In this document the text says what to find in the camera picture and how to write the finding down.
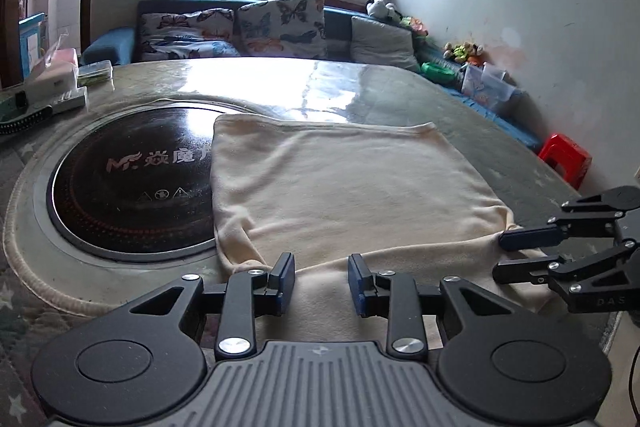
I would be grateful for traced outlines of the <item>cream sweater garment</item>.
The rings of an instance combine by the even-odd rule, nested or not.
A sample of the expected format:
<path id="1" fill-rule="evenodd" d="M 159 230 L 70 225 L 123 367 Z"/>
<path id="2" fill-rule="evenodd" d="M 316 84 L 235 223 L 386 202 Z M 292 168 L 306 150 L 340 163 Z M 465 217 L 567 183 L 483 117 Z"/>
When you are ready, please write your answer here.
<path id="1" fill-rule="evenodd" d="M 260 340 L 383 340 L 383 320 L 355 312 L 347 259 L 434 285 L 457 275 L 488 291 L 512 210 L 432 124 L 305 124 L 228 115 L 214 124 L 214 231 L 227 274 L 294 256 L 282 317 Z"/>

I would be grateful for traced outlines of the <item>red plastic stool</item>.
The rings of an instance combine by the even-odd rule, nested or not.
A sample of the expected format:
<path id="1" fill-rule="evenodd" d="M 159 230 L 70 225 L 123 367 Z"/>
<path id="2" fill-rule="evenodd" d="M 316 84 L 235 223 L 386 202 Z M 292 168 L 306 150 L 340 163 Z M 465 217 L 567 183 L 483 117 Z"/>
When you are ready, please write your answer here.
<path id="1" fill-rule="evenodd" d="M 562 133 L 549 136 L 538 154 L 540 160 L 553 168 L 575 190 L 582 185 L 592 156 L 580 145 Z"/>

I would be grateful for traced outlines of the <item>clear plastic storage box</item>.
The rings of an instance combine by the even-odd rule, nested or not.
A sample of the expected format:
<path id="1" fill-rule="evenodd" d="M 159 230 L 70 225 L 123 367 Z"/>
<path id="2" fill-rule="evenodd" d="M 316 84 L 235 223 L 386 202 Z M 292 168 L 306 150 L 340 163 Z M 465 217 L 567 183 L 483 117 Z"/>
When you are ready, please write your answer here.
<path id="1" fill-rule="evenodd" d="M 520 90 L 484 69 L 468 65 L 464 69 L 462 93 L 492 113 L 510 116 L 520 96 Z"/>

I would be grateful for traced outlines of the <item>black round induction cooktop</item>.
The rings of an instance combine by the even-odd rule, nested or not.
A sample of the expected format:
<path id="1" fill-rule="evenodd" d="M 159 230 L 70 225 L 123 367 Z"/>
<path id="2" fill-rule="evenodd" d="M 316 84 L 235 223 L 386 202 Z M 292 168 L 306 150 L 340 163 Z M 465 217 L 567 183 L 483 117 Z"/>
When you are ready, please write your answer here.
<path id="1" fill-rule="evenodd" d="M 142 106 L 93 124 L 50 176 L 55 228 L 81 251 L 120 262 L 214 248 L 209 175 L 222 114 L 203 105 Z"/>

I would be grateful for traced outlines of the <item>green bowl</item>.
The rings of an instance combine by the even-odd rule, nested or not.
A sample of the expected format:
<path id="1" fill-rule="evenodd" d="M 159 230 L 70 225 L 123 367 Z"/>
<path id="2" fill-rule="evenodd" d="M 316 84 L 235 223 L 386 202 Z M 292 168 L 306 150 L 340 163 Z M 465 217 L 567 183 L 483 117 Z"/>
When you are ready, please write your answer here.
<path id="1" fill-rule="evenodd" d="M 458 80 L 458 75 L 454 70 L 448 67 L 442 67 L 436 63 L 422 63 L 420 69 L 421 74 L 426 79 L 441 86 L 452 86 Z"/>

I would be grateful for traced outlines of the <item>colourful plush toys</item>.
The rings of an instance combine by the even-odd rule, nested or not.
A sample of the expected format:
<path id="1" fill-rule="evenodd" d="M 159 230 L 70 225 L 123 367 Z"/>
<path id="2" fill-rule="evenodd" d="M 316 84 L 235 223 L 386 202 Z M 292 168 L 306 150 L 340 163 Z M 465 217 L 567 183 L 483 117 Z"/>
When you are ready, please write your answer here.
<path id="1" fill-rule="evenodd" d="M 484 48 L 472 42 L 452 44 L 447 42 L 442 56 L 445 60 L 455 62 L 459 65 L 471 64 L 474 66 L 483 65 Z"/>

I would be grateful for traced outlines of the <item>grey quilted star table cover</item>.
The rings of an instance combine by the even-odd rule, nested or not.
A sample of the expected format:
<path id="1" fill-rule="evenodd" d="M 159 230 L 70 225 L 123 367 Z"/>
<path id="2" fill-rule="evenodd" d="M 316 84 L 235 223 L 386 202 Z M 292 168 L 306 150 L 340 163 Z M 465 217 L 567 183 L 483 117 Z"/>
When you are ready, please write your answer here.
<path id="1" fill-rule="evenodd" d="M 385 66 L 122 66 L 10 143 L 6 426 L 593 426 L 612 369 L 500 234 L 570 190 Z"/>

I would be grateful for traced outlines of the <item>grey cushion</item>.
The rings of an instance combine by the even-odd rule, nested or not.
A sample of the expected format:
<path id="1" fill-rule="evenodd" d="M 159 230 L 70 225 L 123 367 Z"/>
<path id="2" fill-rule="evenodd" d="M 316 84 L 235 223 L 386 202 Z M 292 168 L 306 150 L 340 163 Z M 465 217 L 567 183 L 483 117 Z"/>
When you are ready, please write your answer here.
<path id="1" fill-rule="evenodd" d="M 350 56 L 356 63 L 420 70 L 408 29 L 363 17 L 352 17 Z"/>

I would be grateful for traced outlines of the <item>butterfly pillow lying flat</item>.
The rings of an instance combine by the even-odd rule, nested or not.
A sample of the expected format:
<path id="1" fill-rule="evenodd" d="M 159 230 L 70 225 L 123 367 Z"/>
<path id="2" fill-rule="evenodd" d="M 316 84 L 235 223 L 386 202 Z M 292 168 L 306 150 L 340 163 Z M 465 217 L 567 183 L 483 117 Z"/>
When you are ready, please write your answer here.
<path id="1" fill-rule="evenodd" d="M 233 44 L 234 14 L 229 9 L 143 14 L 139 30 L 142 62 L 241 56 Z"/>

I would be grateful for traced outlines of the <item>panda plush toy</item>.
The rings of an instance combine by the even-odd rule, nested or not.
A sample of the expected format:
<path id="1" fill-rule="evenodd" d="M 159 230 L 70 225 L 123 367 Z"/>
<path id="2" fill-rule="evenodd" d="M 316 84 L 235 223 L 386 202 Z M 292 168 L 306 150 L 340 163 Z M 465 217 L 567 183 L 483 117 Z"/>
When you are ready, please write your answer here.
<path id="1" fill-rule="evenodd" d="M 366 10 L 370 17 L 380 22 L 399 24 L 402 20 L 402 15 L 398 12 L 393 2 L 368 0 Z"/>

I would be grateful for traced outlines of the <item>green packet on table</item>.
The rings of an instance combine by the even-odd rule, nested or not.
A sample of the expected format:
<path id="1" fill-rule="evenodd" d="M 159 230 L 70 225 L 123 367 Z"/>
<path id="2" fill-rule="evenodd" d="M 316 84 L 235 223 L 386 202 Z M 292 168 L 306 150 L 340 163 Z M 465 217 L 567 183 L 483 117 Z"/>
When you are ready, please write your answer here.
<path id="1" fill-rule="evenodd" d="M 110 60 L 99 61 L 78 68 L 79 87 L 91 87 L 95 84 L 113 81 L 113 65 Z"/>

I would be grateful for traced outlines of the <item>butterfly pillow upright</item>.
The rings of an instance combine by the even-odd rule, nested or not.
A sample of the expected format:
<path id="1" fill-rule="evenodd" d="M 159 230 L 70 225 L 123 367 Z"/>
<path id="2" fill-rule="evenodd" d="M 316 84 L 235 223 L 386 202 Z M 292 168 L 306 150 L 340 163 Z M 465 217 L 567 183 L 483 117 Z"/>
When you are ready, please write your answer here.
<path id="1" fill-rule="evenodd" d="M 250 56 L 326 57 L 324 0 L 268 0 L 236 11 L 240 36 Z"/>

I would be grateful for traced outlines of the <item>pink white tissue box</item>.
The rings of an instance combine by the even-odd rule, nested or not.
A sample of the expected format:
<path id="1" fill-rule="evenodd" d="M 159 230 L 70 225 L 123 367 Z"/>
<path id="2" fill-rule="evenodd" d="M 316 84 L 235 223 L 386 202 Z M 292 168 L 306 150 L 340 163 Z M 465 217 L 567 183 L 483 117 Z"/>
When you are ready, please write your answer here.
<path id="1" fill-rule="evenodd" d="M 28 103 L 27 112 L 51 107 L 54 115 L 87 104 L 87 89 L 78 84 L 78 61 L 73 48 L 48 53 L 32 69 L 23 91 Z"/>

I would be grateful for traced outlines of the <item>blue smart watch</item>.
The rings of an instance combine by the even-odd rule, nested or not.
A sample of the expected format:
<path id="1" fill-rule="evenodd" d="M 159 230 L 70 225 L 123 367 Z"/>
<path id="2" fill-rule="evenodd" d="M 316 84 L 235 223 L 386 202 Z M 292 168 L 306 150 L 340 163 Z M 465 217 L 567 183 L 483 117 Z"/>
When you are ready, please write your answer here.
<path id="1" fill-rule="evenodd" d="M 37 127 L 53 116 L 51 105 L 37 108 L 30 104 L 25 91 L 18 91 L 1 102 L 0 135 L 19 134 Z"/>

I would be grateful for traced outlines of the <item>blue white box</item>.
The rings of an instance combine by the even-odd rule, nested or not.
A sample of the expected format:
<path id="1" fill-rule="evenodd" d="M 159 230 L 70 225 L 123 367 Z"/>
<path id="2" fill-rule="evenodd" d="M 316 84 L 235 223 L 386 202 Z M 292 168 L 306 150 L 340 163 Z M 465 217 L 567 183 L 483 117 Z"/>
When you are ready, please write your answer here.
<path id="1" fill-rule="evenodd" d="M 40 58 L 43 57 L 46 25 L 47 17 L 43 12 L 23 18 L 18 22 L 21 69 L 24 79 L 28 77 Z"/>

